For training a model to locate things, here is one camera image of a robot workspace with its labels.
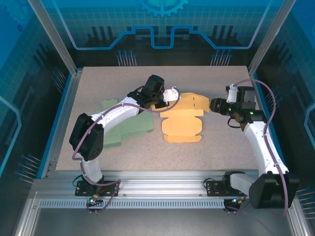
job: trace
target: enclosure floor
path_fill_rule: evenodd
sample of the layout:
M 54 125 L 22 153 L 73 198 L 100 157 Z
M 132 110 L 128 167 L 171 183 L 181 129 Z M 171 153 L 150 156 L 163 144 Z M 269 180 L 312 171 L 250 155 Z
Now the enclosure floor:
M 245 66 L 148 66 L 84 67 L 74 100 L 57 170 L 79 170 L 72 161 L 69 137 L 77 117 L 92 115 L 100 102 L 122 100 L 156 74 L 165 79 L 165 88 L 177 86 L 181 92 L 194 92 L 212 98 L 227 98 L 225 86 L 248 79 Z M 154 131 L 143 137 L 130 137 L 120 147 L 103 150 L 102 170 L 227 170 L 257 169 L 252 147 L 244 132 L 228 127 L 228 117 L 205 112 L 202 139 L 197 143 L 171 144 L 163 138 L 162 118 L 153 114 Z

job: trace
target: green foam piece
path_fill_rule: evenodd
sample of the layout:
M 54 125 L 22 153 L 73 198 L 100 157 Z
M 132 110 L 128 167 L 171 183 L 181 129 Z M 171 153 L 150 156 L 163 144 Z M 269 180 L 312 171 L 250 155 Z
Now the green foam piece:
M 100 113 L 118 103 L 117 99 L 101 101 L 101 109 L 97 109 L 96 113 Z M 129 135 L 132 137 L 141 137 L 146 132 L 154 130 L 152 114 L 142 112 L 137 116 L 130 117 L 120 124 L 110 129 L 104 136 L 104 148 L 119 147 L 123 141 L 127 141 Z

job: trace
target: gear logo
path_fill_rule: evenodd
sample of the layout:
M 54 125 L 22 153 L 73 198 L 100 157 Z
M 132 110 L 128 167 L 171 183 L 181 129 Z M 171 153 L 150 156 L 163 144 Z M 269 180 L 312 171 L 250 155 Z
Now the gear logo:
M 29 15 L 27 0 L 0 0 L 0 6 L 6 8 L 20 27 Z
M 142 10 L 147 10 L 148 14 L 153 13 L 154 16 L 164 17 L 177 14 L 177 11 L 182 10 L 188 0 L 140 0 L 139 3 L 142 5 Z

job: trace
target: black mounting plate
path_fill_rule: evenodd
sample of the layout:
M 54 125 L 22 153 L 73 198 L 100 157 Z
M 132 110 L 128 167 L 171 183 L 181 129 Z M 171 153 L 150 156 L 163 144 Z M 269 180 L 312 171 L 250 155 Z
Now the black mounting plate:
M 113 181 L 103 181 L 102 183 L 111 183 Z M 100 197 L 111 197 L 113 195 L 113 192 L 116 188 L 117 184 L 112 184 L 106 187 L 103 187 L 100 191 L 99 196 Z M 75 190 L 75 196 L 77 197 L 91 197 L 96 193 L 97 186 L 90 185 L 86 181 L 78 181 L 76 190 Z
M 207 196 L 208 197 L 242 197 L 244 193 L 233 189 L 224 189 L 222 181 L 206 181 Z

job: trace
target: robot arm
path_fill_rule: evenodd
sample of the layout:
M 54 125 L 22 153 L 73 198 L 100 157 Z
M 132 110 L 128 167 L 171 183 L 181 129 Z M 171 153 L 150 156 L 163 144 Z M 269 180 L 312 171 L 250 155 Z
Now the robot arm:
M 255 91 L 252 87 L 227 86 L 228 98 L 215 98 L 211 100 L 210 109 L 213 112 L 230 116 L 240 124 L 241 130 L 248 138 L 257 163 L 259 178 L 253 179 L 245 173 L 227 172 L 223 179 L 228 181 L 228 186 L 237 189 L 249 196 L 254 208 L 282 208 L 284 206 L 284 190 L 281 184 L 279 171 L 273 162 L 271 154 L 264 141 L 263 130 L 266 125 L 265 114 L 256 110 L 254 102 Z M 288 205 L 290 206 L 299 180 L 289 173 L 275 148 L 269 130 L 266 133 L 268 143 L 276 157 L 288 189 Z
M 120 104 L 133 104 L 133 106 L 120 106 L 117 108 L 109 108 L 110 110 L 97 125 L 93 127 L 89 135 L 82 143 L 77 156 L 82 160 L 86 176 L 95 183 L 103 180 L 100 170 L 98 156 L 103 150 L 104 135 L 114 126 L 121 123 L 125 119 L 141 113 L 143 110 L 139 107 L 150 108 L 155 105 L 156 108 L 162 108 L 169 105 L 169 101 L 177 100 L 178 92 L 172 89 L 164 89 L 164 79 L 157 75 L 148 78 L 146 84 L 141 91 L 135 90 L 130 92 Z M 87 129 L 104 113 L 88 116 L 81 114 L 73 128 L 70 136 L 70 144 L 75 150 Z

